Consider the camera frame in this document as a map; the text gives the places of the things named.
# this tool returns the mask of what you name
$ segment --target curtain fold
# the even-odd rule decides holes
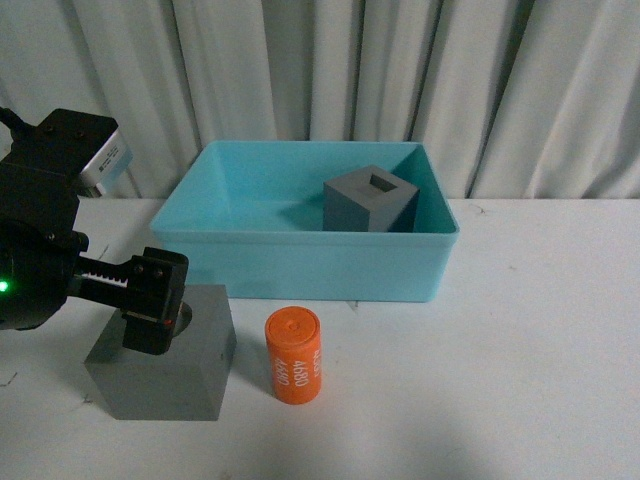
[[[640,197],[637,0],[5,0],[0,35],[0,105],[117,119],[116,196],[310,139],[422,142],[454,198]]]
[[[477,197],[635,197],[640,3],[537,2]]]

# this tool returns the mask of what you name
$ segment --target white table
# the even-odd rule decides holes
[[[323,329],[304,406],[270,389],[263,326],[287,301],[230,301],[218,422],[105,411],[82,362],[109,307],[70,299],[0,331],[0,478],[640,478],[640,202],[451,204],[462,231],[433,302],[295,302]],[[76,229],[124,261],[159,206],[83,201]]]

